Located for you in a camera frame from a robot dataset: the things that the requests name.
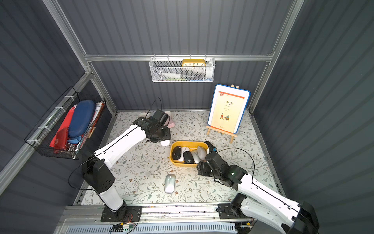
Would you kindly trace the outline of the red folder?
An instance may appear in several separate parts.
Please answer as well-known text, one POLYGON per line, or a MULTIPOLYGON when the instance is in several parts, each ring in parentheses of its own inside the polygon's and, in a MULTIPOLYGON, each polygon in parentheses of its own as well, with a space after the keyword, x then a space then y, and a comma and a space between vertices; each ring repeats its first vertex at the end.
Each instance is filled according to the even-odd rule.
POLYGON ((68 129, 71 124, 73 114, 75 111, 75 106, 73 106, 66 115, 65 119, 63 120, 61 126, 59 127, 57 133, 51 140, 49 146, 54 148, 55 150, 66 150, 68 144, 68 129))

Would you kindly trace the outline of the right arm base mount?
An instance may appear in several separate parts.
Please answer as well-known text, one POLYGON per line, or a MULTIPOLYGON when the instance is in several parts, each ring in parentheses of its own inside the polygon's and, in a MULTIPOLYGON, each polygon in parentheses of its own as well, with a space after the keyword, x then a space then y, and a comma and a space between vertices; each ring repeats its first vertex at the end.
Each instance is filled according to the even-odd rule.
POLYGON ((249 221, 255 220, 252 217, 245 216, 239 210, 234 212, 230 203, 219 203, 216 208, 216 212, 218 213, 220 219, 243 219, 249 221))

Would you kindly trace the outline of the floral table mat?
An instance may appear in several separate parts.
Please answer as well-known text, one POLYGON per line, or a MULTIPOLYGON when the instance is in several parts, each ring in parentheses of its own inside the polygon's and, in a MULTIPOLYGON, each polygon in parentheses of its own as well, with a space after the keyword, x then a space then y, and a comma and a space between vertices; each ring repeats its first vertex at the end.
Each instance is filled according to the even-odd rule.
MULTIPOLYGON (((230 165, 238 165, 271 190, 278 192, 280 183, 268 157, 263 151, 259 129, 252 116, 245 112, 237 136, 215 131, 207 134, 209 112, 174 111, 171 140, 210 141, 230 165)), ((197 174, 196 168, 175 166, 169 159, 170 147, 146 140, 135 145, 111 169, 115 188, 128 204, 228 202, 236 191, 220 185, 210 177, 197 174), (166 194, 165 178, 176 177, 175 190, 166 194)))

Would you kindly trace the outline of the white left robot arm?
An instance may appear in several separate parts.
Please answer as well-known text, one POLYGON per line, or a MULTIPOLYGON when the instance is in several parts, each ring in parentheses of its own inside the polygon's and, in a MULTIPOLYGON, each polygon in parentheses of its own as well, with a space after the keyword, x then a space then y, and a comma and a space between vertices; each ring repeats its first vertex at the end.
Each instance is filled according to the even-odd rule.
POLYGON ((114 186, 115 177, 110 169, 126 152, 145 139, 168 146, 171 140, 170 121, 171 117, 161 110, 156 110, 150 117, 139 117, 124 133, 96 150, 82 165, 83 179, 112 212, 124 208, 125 201, 114 186))

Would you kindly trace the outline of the pink case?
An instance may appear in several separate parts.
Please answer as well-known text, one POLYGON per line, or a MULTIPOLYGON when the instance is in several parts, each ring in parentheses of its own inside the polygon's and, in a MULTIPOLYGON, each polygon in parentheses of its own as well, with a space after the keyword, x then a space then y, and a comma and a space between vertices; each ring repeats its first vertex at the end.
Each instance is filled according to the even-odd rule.
POLYGON ((166 123, 165 123, 164 126, 166 126, 168 128, 174 127, 175 126, 175 122, 172 119, 172 112, 171 111, 166 111, 166 114, 168 115, 168 118, 167 118, 167 121, 166 121, 166 123))

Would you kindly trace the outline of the yellow clock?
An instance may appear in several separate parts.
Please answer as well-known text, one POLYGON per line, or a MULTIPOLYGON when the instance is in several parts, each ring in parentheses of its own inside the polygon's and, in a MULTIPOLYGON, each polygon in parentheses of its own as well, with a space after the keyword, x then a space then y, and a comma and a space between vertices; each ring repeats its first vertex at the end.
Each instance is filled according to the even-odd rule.
POLYGON ((182 67, 206 67, 206 62, 204 59, 188 58, 182 60, 182 67))

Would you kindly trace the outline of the silver mouse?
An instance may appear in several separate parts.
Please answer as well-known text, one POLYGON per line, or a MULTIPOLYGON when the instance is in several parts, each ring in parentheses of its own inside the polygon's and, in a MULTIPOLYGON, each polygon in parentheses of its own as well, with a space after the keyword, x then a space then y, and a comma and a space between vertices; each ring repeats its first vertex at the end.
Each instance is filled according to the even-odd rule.
POLYGON ((164 191, 166 194, 172 194, 175 190, 175 181, 176 177, 174 174, 168 174, 165 178, 165 188, 164 191))

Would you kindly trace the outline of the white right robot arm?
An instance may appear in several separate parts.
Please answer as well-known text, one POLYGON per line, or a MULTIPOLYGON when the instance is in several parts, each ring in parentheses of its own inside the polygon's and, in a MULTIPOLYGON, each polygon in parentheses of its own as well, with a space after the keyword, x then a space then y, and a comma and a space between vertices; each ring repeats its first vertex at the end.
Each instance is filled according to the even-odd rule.
POLYGON ((197 164, 200 176, 212 177, 216 183, 238 191, 221 214, 236 218, 251 217, 282 234, 317 234, 319 222, 314 207, 299 204, 258 182, 238 165, 228 165, 217 152, 210 152, 205 161, 197 164))

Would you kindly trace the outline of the blue oval case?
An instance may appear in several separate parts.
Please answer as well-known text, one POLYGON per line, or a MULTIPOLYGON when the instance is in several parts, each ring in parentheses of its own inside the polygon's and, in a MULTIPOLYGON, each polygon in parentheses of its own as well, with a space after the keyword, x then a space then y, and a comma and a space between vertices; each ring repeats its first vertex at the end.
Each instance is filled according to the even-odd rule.
POLYGON ((83 100, 75 108, 69 125, 68 137, 75 138, 83 135, 94 115, 96 103, 92 100, 83 100))

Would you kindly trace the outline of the small circuit board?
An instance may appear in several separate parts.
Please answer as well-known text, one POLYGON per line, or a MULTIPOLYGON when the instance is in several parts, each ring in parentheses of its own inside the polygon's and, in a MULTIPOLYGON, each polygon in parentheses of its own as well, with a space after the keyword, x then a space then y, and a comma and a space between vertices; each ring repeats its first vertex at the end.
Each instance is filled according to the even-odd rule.
POLYGON ((125 223, 115 224, 110 228, 109 233, 110 234, 114 234, 114 233, 129 234, 135 229, 136 226, 137 224, 132 223, 132 222, 127 223, 127 224, 125 223))

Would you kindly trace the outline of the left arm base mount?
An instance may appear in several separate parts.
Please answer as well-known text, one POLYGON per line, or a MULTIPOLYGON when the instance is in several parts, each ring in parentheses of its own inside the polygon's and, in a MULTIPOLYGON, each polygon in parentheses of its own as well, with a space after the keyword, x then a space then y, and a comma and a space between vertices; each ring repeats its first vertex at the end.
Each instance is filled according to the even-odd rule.
POLYGON ((142 206, 121 206, 117 211, 105 205, 100 222, 138 222, 142 214, 142 206))

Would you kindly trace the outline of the beige book with red stripe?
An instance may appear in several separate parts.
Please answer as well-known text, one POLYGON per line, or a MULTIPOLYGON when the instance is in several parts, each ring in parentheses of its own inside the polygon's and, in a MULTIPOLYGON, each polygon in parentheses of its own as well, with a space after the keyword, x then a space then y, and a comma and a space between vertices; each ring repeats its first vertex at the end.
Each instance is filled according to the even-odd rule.
POLYGON ((237 122, 243 104, 244 97, 219 91, 210 119, 210 126, 230 133, 237 132, 237 122))

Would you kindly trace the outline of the yellow storage box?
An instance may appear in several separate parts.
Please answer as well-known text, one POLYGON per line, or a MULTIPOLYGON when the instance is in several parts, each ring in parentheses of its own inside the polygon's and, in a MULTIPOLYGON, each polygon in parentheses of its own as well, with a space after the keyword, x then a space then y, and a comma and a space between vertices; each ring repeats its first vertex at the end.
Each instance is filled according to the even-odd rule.
POLYGON ((192 164, 192 163, 185 163, 184 161, 174 160, 173 152, 174 152, 174 149, 178 147, 181 147, 181 148, 188 147, 190 150, 197 150, 198 146, 203 147, 205 150, 208 149, 208 145, 202 141, 185 141, 185 140, 176 141, 171 145, 169 159, 175 166, 196 168, 197 166, 196 163, 192 164))

